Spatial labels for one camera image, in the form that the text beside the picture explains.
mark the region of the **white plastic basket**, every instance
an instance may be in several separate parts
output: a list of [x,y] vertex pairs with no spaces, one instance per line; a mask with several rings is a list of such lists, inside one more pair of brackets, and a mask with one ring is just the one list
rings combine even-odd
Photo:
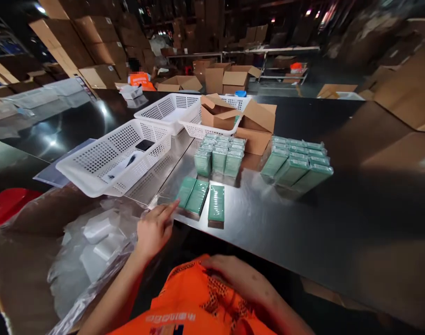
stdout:
[[[89,197],[122,196],[171,149],[170,131],[156,123],[131,120],[64,158],[56,168]],[[104,181],[102,177],[129,159],[143,140],[154,144],[115,178]]]
[[44,85],[44,87],[51,87],[56,91],[57,95],[61,96],[70,96],[84,90],[76,78],[55,81],[54,83]]
[[139,120],[151,121],[170,127],[171,135],[183,129],[178,121],[187,113],[190,106],[200,102],[200,95],[171,93],[134,114]]
[[[251,98],[238,98],[234,96],[220,96],[223,101],[226,101],[229,105],[233,106],[237,110],[243,112],[246,108],[248,102]],[[189,108],[185,115],[179,120],[179,123],[183,125],[188,132],[189,136],[195,137],[198,139],[203,139],[206,134],[220,134],[224,136],[232,136],[236,133],[237,127],[239,126],[240,120],[242,117],[239,117],[235,123],[233,129],[223,130],[208,126],[203,126],[202,121],[202,112],[200,101],[196,102],[194,105]]]

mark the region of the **workbench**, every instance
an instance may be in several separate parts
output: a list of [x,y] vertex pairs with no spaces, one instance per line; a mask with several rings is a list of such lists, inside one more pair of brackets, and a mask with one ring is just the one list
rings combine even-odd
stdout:
[[[12,187],[10,180],[30,179],[44,163],[133,119],[136,109],[127,108],[117,91],[102,91],[101,101],[17,129],[14,137],[0,138],[0,146],[15,148],[29,158],[25,176],[18,175],[22,159],[6,161],[5,168],[0,159],[7,185]],[[149,103],[166,94],[145,93]],[[254,98],[278,106],[275,135],[306,141],[332,139],[341,146],[354,145],[341,131],[347,122],[357,122],[360,113],[381,108],[372,101]],[[171,151],[126,196],[150,207],[172,201],[182,179],[196,176],[193,155],[198,142],[182,130],[172,138]],[[225,186],[222,227],[208,223],[208,199],[200,219],[181,214],[175,219],[423,328],[425,174],[347,165],[341,155],[329,150],[331,163],[337,162],[334,176],[298,195],[264,180],[258,172],[260,157],[246,154],[237,179],[213,175],[210,180]],[[10,175],[10,169],[16,174]]]

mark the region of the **person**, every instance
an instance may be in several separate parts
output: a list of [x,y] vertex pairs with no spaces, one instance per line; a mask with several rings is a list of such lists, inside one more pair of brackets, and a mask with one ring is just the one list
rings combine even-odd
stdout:
[[146,266],[172,234],[178,203],[159,205],[140,219],[135,250],[79,335],[313,334],[261,273],[224,255],[174,268],[150,309],[127,322]]

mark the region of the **orange vest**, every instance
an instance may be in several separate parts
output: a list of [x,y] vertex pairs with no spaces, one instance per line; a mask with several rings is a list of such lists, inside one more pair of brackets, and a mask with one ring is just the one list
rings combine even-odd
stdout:
[[143,91],[155,91],[155,87],[149,81],[149,75],[146,72],[137,72],[130,75],[130,85],[139,86],[143,88]]
[[173,269],[150,310],[111,335],[274,335],[236,291],[205,273],[207,257]]

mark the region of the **black table surface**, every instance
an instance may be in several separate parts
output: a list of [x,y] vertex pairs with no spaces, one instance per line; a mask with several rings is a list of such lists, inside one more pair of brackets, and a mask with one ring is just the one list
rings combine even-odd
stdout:
[[[152,103],[166,94],[146,92],[146,97]],[[53,162],[86,139],[97,139],[133,119],[136,110],[127,108],[117,92],[102,91],[101,97],[103,101],[64,111],[20,131],[19,138],[1,141]],[[296,249],[303,252],[272,255],[266,257],[269,261],[425,328],[425,174],[363,168],[360,157],[351,153],[351,134],[342,131],[356,122],[356,115],[380,107],[350,100],[255,99],[278,106],[275,135],[349,147],[328,148],[334,176],[292,204],[292,215],[285,220],[286,226],[294,224],[282,231],[267,230],[255,248],[266,255],[272,236],[289,234],[290,243],[297,243]],[[304,214],[304,206],[311,209],[310,215]],[[241,238],[250,235],[245,232]]]

